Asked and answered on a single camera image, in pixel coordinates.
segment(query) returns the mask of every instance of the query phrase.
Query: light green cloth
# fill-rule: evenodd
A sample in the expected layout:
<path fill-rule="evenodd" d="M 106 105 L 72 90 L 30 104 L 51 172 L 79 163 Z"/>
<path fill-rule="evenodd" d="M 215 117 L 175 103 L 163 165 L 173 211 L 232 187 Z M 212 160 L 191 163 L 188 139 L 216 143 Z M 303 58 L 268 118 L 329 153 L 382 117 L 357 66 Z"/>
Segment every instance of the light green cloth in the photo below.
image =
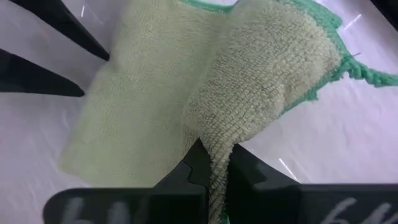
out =
<path fill-rule="evenodd" d="M 151 187 L 200 137 L 212 159 L 209 219 L 219 223 L 233 144 L 343 72 L 398 84 L 355 61 L 336 33 L 340 19 L 311 0 L 190 3 L 126 7 L 62 157 L 65 171 L 94 186 Z"/>

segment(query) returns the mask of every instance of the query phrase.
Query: microfiber cloth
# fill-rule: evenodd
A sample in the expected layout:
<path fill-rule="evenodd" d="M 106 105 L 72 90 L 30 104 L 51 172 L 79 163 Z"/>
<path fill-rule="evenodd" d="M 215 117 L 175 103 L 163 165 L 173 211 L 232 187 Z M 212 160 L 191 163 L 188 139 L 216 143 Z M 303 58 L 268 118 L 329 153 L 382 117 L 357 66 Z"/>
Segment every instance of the microfiber cloth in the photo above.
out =
<path fill-rule="evenodd" d="M 398 85 L 350 55 L 340 25 L 311 0 L 131 1 L 63 169 L 94 186 L 152 187 L 199 137 L 212 161 L 209 222 L 220 223 L 234 144 L 344 72 Z"/>

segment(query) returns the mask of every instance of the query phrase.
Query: green towel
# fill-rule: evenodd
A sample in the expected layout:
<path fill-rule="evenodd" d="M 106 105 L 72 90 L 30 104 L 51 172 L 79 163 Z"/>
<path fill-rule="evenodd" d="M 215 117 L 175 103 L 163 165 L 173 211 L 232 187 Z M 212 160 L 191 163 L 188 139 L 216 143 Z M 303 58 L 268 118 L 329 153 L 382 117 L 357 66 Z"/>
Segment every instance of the green towel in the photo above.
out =
<path fill-rule="evenodd" d="M 341 20 L 311 0 L 133 0 L 125 10 L 62 167 L 94 186 L 151 187 L 200 137 L 212 160 L 211 224 L 221 222 L 233 144 L 344 72 L 398 84 L 355 61 Z"/>

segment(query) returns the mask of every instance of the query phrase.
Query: terry cloth texture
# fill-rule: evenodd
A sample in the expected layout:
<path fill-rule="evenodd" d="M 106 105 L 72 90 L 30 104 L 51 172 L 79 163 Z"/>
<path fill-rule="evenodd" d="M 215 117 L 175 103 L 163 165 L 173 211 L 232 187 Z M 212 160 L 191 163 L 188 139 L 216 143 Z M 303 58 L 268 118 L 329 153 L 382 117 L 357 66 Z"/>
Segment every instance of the terry cloth texture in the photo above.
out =
<path fill-rule="evenodd" d="M 316 99 L 344 72 L 398 85 L 397 77 L 355 61 L 339 25 L 311 0 L 241 0 L 233 9 L 131 1 L 63 169 L 94 186 L 151 187 L 199 136 L 212 160 L 209 219 L 220 223 L 234 144 Z"/>

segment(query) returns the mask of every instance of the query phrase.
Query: folded cloth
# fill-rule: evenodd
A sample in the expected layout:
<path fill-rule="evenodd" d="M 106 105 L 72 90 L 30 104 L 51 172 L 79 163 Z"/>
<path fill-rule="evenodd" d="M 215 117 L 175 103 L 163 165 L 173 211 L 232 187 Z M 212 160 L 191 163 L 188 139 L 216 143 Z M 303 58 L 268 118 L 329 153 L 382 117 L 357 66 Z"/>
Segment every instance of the folded cloth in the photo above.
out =
<path fill-rule="evenodd" d="M 128 5 L 64 170 L 95 186 L 150 187 L 200 137 L 212 160 L 209 219 L 220 223 L 234 144 L 316 99 L 344 72 L 398 85 L 355 61 L 336 33 L 341 20 L 311 0 L 240 0 L 233 9 L 189 3 Z"/>

